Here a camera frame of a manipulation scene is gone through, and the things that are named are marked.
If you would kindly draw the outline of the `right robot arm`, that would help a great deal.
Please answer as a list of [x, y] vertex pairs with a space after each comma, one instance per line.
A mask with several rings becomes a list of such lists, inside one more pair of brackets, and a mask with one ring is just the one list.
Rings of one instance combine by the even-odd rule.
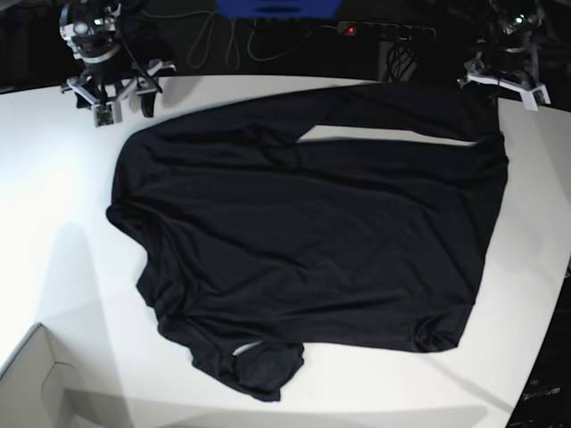
[[82, 71], [68, 78], [61, 90], [72, 92], [76, 107], [92, 113], [96, 127], [122, 122], [121, 104], [133, 96], [144, 117], [154, 116], [160, 77], [177, 70], [171, 61], [139, 61], [128, 44], [124, 23], [142, 9], [124, 1], [77, 1], [62, 7], [59, 32]]

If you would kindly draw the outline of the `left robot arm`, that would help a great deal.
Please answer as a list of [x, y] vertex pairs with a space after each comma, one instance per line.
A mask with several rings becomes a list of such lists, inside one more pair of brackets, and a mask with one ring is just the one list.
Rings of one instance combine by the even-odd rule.
[[538, 1], [488, 1], [474, 57], [464, 63], [461, 87], [496, 86], [517, 94], [529, 111], [550, 104], [540, 80], [539, 43], [545, 12]]

